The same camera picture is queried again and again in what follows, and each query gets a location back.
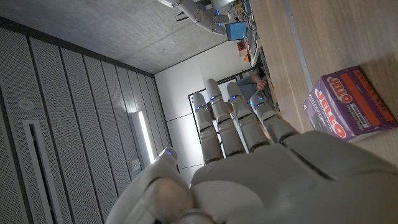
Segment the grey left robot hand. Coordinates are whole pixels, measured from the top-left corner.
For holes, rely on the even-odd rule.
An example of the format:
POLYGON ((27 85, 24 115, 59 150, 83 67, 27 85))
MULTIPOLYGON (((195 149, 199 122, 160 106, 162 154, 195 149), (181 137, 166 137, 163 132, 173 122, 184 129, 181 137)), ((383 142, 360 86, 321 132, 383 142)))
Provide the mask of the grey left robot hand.
POLYGON ((193 97, 204 166, 190 183, 165 148, 108 223, 396 223, 397 167, 318 131, 297 132, 261 97, 213 79, 193 97))

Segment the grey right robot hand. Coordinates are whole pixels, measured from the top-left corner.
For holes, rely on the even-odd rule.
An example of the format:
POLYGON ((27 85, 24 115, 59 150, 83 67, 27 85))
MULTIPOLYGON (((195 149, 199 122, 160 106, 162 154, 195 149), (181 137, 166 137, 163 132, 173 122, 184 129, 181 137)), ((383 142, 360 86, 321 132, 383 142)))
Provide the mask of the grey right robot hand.
POLYGON ((208 32, 225 35, 226 28, 223 24, 228 23, 229 17, 221 14, 219 10, 208 9, 192 0, 177 1, 174 6, 184 12, 196 25, 208 32))

